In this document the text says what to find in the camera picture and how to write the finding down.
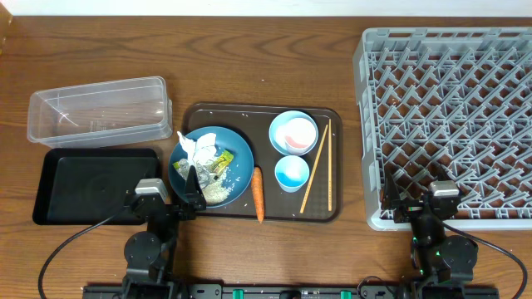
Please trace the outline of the green yellow snack wrapper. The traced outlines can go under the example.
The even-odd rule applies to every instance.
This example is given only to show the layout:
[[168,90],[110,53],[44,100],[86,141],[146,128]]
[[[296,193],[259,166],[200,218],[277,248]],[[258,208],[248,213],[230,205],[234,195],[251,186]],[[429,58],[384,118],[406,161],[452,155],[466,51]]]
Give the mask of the green yellow snack wrapper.
[[209,167],[209,171],[216,175],[221,175],[224,170],[233,161],[234,155],[228,150],[224,150],[220,156],[218,156]]

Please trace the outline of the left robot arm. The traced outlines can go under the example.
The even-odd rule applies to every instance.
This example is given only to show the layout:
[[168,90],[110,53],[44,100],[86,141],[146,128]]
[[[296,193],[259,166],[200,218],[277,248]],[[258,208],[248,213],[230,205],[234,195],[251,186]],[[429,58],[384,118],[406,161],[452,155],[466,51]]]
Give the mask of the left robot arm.
[[178,240],[178,224],[192,220],[206,209],[196,168],[191,166],[185,180],[185,201],[166,202],[168,192],[161,179],[142,179],[125,207],[147,223],[147,229],[130,237],[125,245],[126,276],[121,298],[187,298],[188,287],[170,270]]

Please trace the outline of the pink white cup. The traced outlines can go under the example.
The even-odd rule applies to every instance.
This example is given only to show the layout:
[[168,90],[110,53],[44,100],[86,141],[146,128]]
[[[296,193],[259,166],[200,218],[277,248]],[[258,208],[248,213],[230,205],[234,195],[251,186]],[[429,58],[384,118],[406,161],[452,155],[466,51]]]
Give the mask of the pink white cup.
[[306,118],[293,118],[285,125],[284,143],[290,154],[306,154],[317,141],[317,129]]

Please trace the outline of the blue plate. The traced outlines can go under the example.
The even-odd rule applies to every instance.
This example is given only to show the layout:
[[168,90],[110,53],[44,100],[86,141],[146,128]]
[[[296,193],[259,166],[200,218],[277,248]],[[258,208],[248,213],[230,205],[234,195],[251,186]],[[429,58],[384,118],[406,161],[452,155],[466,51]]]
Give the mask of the blue plate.
[[[224,127],[205,126],[192,130],[185,137],[196,141],[201,136],[209,133],[216,134],[216,141],[214,143],[216,157],[221,155],[224,150],[228,150],[234,156],[233,161],[227,168],[226,179],[221,184],[222,187],[229,189],[228,197],[220,203],[207,206],[207,208],[219,208],[231,204],[248,188],[254,172],[254,157],[245,139],[235,131]],[[186,157],[187,154],[183,151],[181,145],[177,144],[170,156],[168,167],[171,188],[181,199],[185,196],[185,179],[178,174],[173,163]]]

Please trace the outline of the silver foil wrapper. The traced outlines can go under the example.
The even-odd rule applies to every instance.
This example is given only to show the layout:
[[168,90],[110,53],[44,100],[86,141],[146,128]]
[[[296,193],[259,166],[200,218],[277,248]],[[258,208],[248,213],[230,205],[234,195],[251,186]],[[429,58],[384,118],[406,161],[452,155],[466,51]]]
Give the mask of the silver foil wrapper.
[[[187,159],[181,159],[172,164],[175,171],[183,178],[187,179],[190,171],[190,164]],[[209,160],[206,164],[195,164],[195,173],[199,182],[199,186],[204,189],[210,184],[213,184],[218,178],[219,174],[213,168],[213,160]]]

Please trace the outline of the light blue bowl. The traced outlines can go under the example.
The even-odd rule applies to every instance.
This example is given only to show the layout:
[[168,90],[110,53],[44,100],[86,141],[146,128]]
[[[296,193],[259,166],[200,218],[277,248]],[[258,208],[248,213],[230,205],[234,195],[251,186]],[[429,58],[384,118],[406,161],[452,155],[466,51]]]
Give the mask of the light blue bowl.
[[302,118],[306,118],[306,119],[311,120],[314,123],[314,126],[317,129],[317,133],[318,133],[318,126],[315,123],[315,121],[311,118],[310,115],[308,115],[306,113],[303,113],[302,111],[289,110],[289,111],[285,111],[285,112],[279,114],[271,122],[269,130],[268,130],[268,136],[270,138],[270,142],[271,142],[272,146],[281,154],[294,155],[294,154],[290,154],[287,151],[285,143],[284,143],[285,125],[287,124],[287,122],[289,120],[291,120],[293,118],[298,118],[298,117],[302,117]]

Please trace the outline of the light blue cup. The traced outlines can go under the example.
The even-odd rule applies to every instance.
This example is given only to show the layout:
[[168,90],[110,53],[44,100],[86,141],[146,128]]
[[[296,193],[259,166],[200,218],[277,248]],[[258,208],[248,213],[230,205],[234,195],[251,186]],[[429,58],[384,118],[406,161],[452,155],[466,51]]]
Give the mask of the light blue cup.
[[307,183],[310,177],[310,169],[303,158],[296,155],[288,155],[276,163],[274,175],[283,191],[295,193]]

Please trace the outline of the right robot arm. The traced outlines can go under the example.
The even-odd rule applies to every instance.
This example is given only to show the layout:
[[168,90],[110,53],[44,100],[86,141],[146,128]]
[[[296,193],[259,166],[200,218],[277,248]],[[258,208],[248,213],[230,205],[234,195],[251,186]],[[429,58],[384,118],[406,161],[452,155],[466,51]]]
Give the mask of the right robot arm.
[[463,193],[446,174],[429,184],[418,199],[402,199],[389,172],[385,173],[382,208],[395,223],[412,230],[411,262],[421,275],[403,282],[397,298],[464,298],[464,284],[473,278],[478,245],[461,235],[446,236],[444,221],[458,212]]

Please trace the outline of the white tissue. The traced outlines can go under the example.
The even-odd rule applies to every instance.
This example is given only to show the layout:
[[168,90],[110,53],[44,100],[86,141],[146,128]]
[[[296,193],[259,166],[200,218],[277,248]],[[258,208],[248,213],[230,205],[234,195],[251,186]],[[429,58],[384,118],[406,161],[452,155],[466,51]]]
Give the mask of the white tissue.
[[217,151],[215,133],[202,135],[197,140],[185,137],[180,131],[177,132],[177,135],[179,136],[179,144],[187,155],[189,165],[207,165],[208,162],[214,160]]

